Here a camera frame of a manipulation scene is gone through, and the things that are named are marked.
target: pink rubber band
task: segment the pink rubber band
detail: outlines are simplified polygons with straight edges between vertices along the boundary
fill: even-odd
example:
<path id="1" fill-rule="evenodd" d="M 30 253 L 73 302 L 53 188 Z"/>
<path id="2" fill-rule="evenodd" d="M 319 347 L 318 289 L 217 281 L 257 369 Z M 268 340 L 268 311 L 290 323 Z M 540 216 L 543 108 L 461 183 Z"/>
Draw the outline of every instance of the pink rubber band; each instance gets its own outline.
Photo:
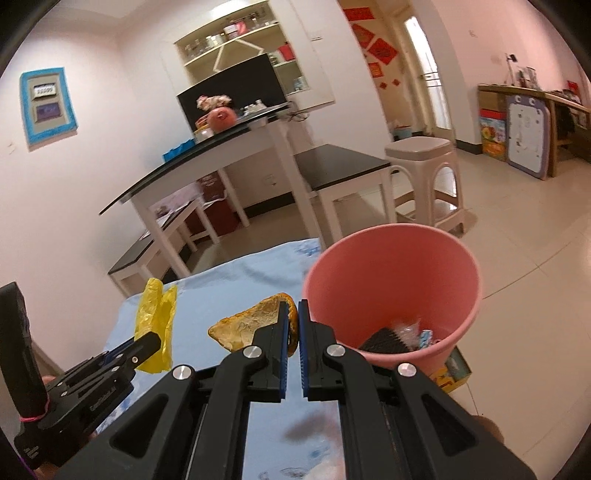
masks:
<path id="1" fill-rule="evenodd" d="M 21 422 L 22 423 L 30 423 L 32 421 L 39 421 L 41 420 L 45 415 L 47 415 L 47 412 L 49 411 L 49 395 L 47 396 L 47 402 L 45 403 L 45 413 L 43 415 L 39 415 L 38 417 L 30 417 L 28 419 L 24 419 L 21 417 Z"/>

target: blue picture frame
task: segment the blue picture frame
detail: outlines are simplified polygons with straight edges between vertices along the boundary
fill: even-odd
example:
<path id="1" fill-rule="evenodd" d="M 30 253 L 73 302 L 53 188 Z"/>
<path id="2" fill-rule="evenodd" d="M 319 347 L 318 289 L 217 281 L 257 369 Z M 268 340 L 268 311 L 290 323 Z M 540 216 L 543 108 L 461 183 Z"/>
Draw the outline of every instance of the blue picture frame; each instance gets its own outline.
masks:
<path id="1" fill-rule="evenodd" d="M 66 116 L 69 119 L 69 122 L 64 125 L 60 125 L 59 127 L 48 128 L 47 130 L 35 133 L 34 119 L 31 117 L 32 99 L 29 93 L 28 82 L 33 78 L 47 75 L 56 75 L 59 79 L 59 92 L 61 96 L 61 101 L 64 106 Z M 25 124 L 25 131 L 27 133 L 27 141 L 29 145 L 34 145 L 44 140 L 49 140 L 58 135 L 70 132 L 72 130 L 76 130 L 78 128 L 78 123 L 76 122 L 76 116 L 74 115 L 74 109 L 72 108 L 72 103 L 70 101 L 70 93 L 68 91 L 68 86 L 66 83 L 66 72 L 63 69 L 63 67 L 55 69 L 34 70 L 32 72 L 23 73 L 21 75 L 21 106 L 22 118 Z"/>

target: red vase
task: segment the red vase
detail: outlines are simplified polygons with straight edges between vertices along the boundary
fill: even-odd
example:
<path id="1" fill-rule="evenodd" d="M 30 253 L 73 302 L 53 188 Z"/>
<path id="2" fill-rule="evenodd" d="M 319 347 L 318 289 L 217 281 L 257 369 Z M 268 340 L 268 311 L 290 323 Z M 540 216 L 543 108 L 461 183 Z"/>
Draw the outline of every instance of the red vase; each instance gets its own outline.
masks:
<path id="1" fill-rule="evenodd" d="M 223 132 L 238 122 L 236 112 L 227 106 L 214 108 L 207 114 L 207 124 L 215 133 Z"/>

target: light blue tablecloth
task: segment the light blue tablecloth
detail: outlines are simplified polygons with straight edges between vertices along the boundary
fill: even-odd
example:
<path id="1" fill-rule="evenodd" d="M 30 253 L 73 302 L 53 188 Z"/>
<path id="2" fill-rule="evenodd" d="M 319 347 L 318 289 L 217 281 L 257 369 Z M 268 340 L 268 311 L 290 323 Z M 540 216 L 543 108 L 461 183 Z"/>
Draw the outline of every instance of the light blue tablecloth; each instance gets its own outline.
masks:
<path id="1" fill-rule="evenodd" d="M 317 239 L 290 242 L 247 255 L 175 282 L 174 365 L 195 370 L 219 364 L 228 354 L 207 330 L 218 320 L 246 310 L 279 292 L 301 299 L 304 278 L 320 255 Z M 140 295 L 126 300 L 111 332 L 111 350 L 134 334 Z M 164 374 L 137 372 L 133 393 L 101 425 L 123 413 Z M 243 469 L 244 480 L 306 478 L 343 480 L 338 409 L 333 402 L 309 403 L 302 397 L 300 357 L 288 362 L 287 398 L 281 404 L 251 405 Z"/>

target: glass door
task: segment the glass door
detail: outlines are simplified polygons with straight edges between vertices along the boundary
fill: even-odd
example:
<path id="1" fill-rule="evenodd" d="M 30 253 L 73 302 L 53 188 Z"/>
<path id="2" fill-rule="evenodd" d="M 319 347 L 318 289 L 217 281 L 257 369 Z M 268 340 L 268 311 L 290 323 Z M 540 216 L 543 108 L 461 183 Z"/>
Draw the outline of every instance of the glass door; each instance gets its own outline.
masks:
<path id="1" fill-rule="evenodd" d="M 431 52 L 427 36 L 415 16 L 411 16 L 409 19 L 405 20 L 404 27 L 410 37 L 414 50 L 417 53 L 418 63 L 422 71 L 422 74 L 419 75 L 419 79 L 423 84 L 423 88 L 427 91 L 431 108 L 433 110 L 435 121 L 433 129 L 434 134 L 436 137 L 455 141 L 445 92 L 441 85 L 437 63 Z"/>

